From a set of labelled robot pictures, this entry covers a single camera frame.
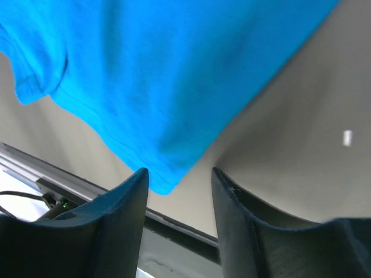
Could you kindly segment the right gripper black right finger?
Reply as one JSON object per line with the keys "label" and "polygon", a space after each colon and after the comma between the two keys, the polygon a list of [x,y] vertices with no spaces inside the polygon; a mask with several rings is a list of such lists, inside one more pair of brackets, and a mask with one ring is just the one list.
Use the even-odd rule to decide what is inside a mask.
{"label": "right gripper black right finger", "polygon": [[259,199],[218,168],[212,198],[224,277],[369,277],[370,219],[307,221]]}

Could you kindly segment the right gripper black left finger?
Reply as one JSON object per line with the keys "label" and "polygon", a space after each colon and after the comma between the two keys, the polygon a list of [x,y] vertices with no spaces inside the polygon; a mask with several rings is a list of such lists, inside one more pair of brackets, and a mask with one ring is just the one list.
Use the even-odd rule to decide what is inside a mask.
{"label": "right gripper black left finger", "polygon": [[1,217],[2,277],[135,277],[148,170],[49,220]]}

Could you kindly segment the blue t shirt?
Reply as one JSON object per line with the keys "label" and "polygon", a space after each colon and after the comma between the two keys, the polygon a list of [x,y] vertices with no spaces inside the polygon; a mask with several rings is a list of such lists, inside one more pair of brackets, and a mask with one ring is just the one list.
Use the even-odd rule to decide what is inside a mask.
{"label": "blue t shirt", "polygon": [[19,101],[49,96],[167,195],[336,1],[2,1]]}

